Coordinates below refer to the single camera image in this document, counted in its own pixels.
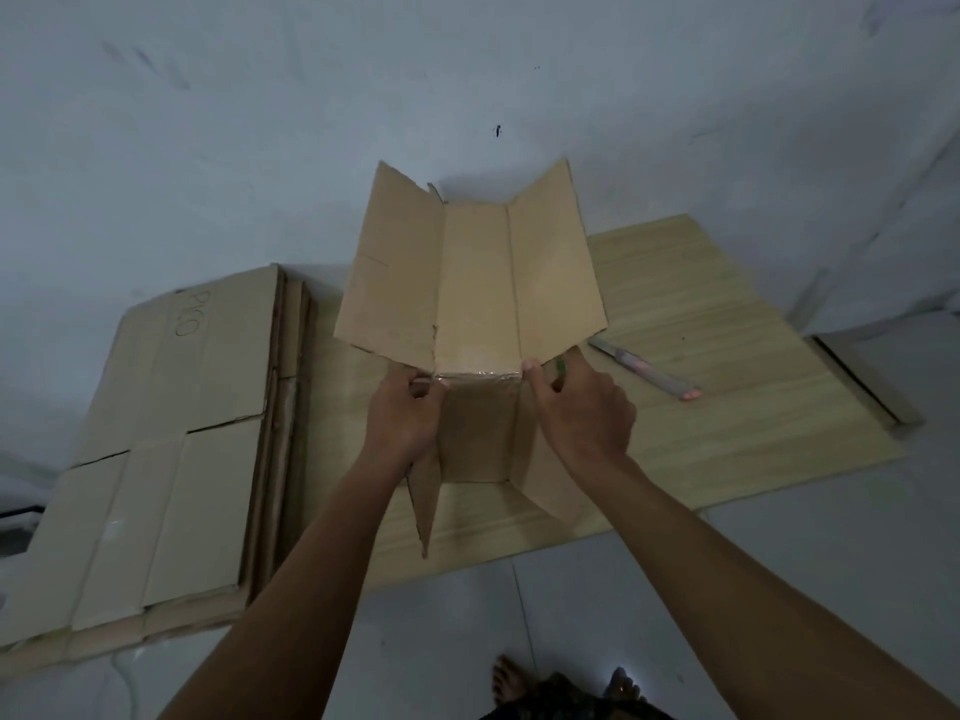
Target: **wooden table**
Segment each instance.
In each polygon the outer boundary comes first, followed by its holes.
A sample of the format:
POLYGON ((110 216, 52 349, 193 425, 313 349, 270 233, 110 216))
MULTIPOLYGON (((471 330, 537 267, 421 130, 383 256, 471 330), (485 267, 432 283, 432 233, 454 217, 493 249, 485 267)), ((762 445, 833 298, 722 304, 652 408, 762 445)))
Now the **wooden table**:
MULTIPOLYGON (((636 405, 630 455, 691 508, 900 457, 903 451, 697 223, 674 216, 590 237, 605 338, 700 386, 677 401, 583 349, 636 405)), ((339 299, 318 303, 303 521, 324 505, 363 442, 378 356, 331 336, 339 299)), ((366 587, 460 569, 610 529, 595 508, 574 526, 507 483, 445 483, 421 557, 406 485, 390 500, 366 587)))

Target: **person's left foot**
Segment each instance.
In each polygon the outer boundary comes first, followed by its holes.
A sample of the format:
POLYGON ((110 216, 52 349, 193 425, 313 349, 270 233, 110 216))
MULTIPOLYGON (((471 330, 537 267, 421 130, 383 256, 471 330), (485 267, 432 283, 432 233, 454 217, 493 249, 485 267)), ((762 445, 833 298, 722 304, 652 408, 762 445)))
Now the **person's left foot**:
POLYGON ((499 708, 520 700, 534 688, 534 678, 513 663, 506 654, 500 654, 493 666, 493 702, 499 708))
POLYGON ((627 677, 627 671, 623 667, 617 667, 609 678, 603 696, 607 700, 640 700, 641 689, 627 677))

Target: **forearm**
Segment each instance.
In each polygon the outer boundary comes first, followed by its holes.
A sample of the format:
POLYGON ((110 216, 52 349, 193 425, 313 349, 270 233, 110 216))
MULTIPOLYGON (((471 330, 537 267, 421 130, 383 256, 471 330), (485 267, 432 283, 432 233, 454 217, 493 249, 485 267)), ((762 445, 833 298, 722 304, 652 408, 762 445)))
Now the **forearm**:
POLYGON ((164 717, 320 717, 402 465, 364 453, 164 717))
POLYGON ((946 698, 647 480, 632 460, 574 472, 738 717, 957 717, 946 698))

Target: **person's left arm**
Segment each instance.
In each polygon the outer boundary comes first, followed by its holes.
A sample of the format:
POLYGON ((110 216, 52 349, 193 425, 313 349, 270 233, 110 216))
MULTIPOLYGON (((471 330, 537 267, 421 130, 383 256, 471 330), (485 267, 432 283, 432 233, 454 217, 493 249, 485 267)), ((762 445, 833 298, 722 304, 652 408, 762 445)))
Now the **person's left arm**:
POLYGON ((446 388, 414 398, 413 368, 370 401, 366 440, 276 575, 162 718, 320 717, 354 623, 374 538, 407 467, 433 441, 446 388))

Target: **person's left hand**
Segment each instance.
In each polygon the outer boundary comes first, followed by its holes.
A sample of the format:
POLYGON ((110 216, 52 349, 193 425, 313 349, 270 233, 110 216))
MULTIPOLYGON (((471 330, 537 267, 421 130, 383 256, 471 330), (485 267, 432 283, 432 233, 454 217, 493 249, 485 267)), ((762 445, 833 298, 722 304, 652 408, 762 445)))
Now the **person's left hand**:
POLYGON ((364 452, 374 459, 394 461, 401 470, 423 455, 436 438, 440 407, 447 395, 447 385, 434 380, 425 395, 414 397, 411 384, 419 375, 410 366, 388 373, 366 413, 364 452))

